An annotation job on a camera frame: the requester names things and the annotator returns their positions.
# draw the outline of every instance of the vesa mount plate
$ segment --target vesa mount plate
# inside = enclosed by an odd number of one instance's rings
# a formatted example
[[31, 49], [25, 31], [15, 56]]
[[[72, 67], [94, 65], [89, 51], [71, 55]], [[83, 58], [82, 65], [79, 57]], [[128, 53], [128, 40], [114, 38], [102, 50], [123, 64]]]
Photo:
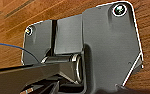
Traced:
[[[115, 85], [125, 85], [143, 61], [134, 9], [126, 1], [98, 5], [68, 18], [31, 24], [26, 29], [24, 48], [39, 61], [46, 58], [43, 63], [51, 63], [47, 62], [50, 57], [80, 55], [83, 89], [72, 92], [76, 94], [93, 94], [99, 89], [117, 91]], [[37, 64], [25, 52], [22, 63]]]

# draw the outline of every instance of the screw head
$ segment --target screw head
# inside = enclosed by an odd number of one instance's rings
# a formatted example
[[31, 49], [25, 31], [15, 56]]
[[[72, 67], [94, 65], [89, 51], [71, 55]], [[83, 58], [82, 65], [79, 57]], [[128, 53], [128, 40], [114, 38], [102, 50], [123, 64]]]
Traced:
[[113, 14], [117, 17], [125, 15], [127, 8], [123, 4], [118, 4], [113, 9]]
[[32, 35], [32, 28], [31, 27], [27, 27], [26, 30], [25, 30], [25, 33], [28, 35], [28, 36], [31, 36]]

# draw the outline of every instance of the wooden floor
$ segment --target wooden floor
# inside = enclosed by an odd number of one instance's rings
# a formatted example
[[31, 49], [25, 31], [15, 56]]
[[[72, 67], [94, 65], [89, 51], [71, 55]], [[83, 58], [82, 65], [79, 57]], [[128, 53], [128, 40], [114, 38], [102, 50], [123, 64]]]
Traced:
[[[0, 0], [0, 42], [23, 47], [25, 28], [35, 22], [60, 19], [115, 0]], [[128, 87], [150, 90], [150, 0], [129, 0], [134, 6], [144, 53], [144, 66]], [[20, 66], [21, 50], [0, 46], [0, 68]]]

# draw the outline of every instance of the monitor mount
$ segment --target monitor mount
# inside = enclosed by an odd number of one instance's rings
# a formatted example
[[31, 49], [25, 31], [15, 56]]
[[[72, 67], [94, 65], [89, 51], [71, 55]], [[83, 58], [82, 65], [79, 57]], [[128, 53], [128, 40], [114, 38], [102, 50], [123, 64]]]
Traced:
[[142, 67], [134, 10], [126, 1], [46, 20], [25, 30], [23, 66], [0, 69], [0, 94], [94, 94], [117, 91]]

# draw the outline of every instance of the black cable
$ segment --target black cable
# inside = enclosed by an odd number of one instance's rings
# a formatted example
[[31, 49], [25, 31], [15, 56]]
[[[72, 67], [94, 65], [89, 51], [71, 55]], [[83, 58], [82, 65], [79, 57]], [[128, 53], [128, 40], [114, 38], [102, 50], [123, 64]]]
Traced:
[[0, 43], [0, 45], [9, 46], [9, 47], [21, 49], [21, 50], [23, 50], [23, 51], [29, 53], [31, 56], [33, 56], [33, 57], [35, 58], [35, 60], [36, 60], [38, 63], [40, 63], [39, 60], [36, 58], [36, 56], [35, 56], [34, 54], [32, 54], [31, 52], [27, 51], [26, 49], [24, 49], [24, 48], [22, 48], [22, 47], [15, 46], [15, 45], [10, 45], [10, 44], [4, 44], [4, 43]]

